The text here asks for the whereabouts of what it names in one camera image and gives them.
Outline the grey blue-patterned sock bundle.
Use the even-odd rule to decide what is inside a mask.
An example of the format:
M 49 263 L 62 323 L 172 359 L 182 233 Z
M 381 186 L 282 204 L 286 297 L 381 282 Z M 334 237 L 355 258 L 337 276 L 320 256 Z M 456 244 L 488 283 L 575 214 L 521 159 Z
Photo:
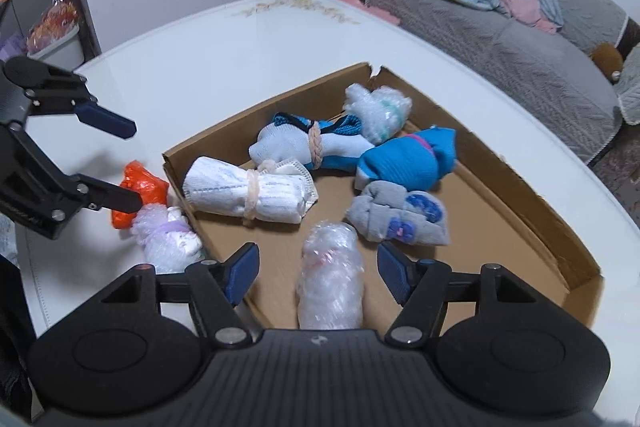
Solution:
M 346 220 L 367 241 L 397 241 L 410 246 L 450 243 L 444 204 L 423 191 L 408 191 L 386 181 L 374 181 L 352 200 Z

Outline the brown cardboard box tray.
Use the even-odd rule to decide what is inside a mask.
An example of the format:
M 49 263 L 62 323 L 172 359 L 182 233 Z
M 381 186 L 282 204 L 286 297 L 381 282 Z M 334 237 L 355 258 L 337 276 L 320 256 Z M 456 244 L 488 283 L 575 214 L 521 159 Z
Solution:
M 246 302 L 268 329 L 391 329 L 400 308 L 376 251 L 456 272 L 502 265 L 591 324 L 599 265 L 486 145 L 387 69 L 334 72 L 239 113 L 164 155 L 209 254 L 246 243 Z

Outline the small orange plastic bundle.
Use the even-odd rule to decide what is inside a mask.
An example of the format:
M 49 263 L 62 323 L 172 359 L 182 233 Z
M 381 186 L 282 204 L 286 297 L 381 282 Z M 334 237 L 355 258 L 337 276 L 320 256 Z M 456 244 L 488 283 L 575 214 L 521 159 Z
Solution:
M 130 161 L 124 169 L 124 179 L 120 187 L 137 192 L 142 200 L 142 205 L 160 204 L 167 205 L 169 184 L 150 173 L 140 161 Z M 116 230 L 128 230 L 131 228 L 136 212 L 111 211 L 112 227 Z

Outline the white-blue sock with band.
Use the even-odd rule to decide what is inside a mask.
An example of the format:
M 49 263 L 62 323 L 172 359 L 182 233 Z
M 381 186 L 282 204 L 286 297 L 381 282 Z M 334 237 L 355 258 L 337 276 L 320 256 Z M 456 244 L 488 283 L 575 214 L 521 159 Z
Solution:
M 280 112 L 259 131 L 248 153 L 255 165 L 293 158 L 308 170 L 354 173 L 362 154 L 374 147 L 361 129 L 354 115 L 326 121 Z

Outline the brown plush toy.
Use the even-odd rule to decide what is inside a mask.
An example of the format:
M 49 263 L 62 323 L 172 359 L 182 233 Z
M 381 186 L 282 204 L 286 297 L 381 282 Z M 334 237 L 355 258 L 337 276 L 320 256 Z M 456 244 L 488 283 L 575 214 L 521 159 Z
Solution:
M 612 83 L 620 81 L 624 60 L 616 46 L 608 42 L 601 43 L 592 50 L 590 58 L 607 80 Z

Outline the white sock roll with band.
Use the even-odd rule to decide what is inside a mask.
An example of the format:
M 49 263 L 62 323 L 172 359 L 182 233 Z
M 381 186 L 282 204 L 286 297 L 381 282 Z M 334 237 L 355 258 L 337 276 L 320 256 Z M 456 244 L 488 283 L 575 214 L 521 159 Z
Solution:
M 255 169 L 202 156 L 183 180 L 195 210 L 213 215 L 298 225 L 318 202 L 310 172 L 298 160 L 265 160 Z

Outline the grey sofa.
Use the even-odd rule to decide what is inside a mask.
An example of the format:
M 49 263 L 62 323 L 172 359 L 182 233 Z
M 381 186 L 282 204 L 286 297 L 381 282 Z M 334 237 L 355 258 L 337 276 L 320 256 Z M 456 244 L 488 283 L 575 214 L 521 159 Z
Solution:
M 612 0 L 558 0 L 555 34 L 450 0 L 366 0 L 461 62 L 550 129 L 609 187 L 639 165 L 639 125 L 624 121 L 614 86 L 590 58 L 601 43 L 639 57 L 639 26 Z

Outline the bubble-wrap bundle with teal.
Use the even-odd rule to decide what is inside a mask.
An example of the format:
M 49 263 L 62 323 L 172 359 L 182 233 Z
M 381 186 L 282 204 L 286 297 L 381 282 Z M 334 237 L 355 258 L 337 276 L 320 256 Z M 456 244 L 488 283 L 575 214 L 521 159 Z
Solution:
M 411 98 L 387 86 L 369 91 L 353 83 L 345 90 L 346 114 L 360 119 L 361 134 L 373 145 L 392 139 L 407 122 L 412 109 Z

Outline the bubble-wrap bundle purple band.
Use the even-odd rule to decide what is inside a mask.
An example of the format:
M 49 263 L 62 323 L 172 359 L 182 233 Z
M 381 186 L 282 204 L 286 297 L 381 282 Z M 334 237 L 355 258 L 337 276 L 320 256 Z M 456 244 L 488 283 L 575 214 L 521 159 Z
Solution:
M 180 207 L 144 205 L 132 221 L 131 232 L 157 274 L 182 273 L 205 258 L 201 239 Z

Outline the clear bubble-wrap roll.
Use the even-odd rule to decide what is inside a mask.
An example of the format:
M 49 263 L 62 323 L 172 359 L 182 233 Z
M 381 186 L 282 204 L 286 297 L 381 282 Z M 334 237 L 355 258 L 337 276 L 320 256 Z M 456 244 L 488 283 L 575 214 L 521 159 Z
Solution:
M 356 230 L 344 222 L 315 225 L 302 248 L 296 283 L 300 329 L 360 329 L 364 263 Z

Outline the white bin with snacks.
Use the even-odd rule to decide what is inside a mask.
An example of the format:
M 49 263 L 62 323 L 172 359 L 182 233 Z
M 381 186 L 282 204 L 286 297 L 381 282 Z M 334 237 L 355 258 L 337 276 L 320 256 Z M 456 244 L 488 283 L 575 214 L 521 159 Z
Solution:
M 27 56 L 62 69 L 85 62 L 80 40 L 80 13 L 70 0 L 52 0 L 26 40 Z

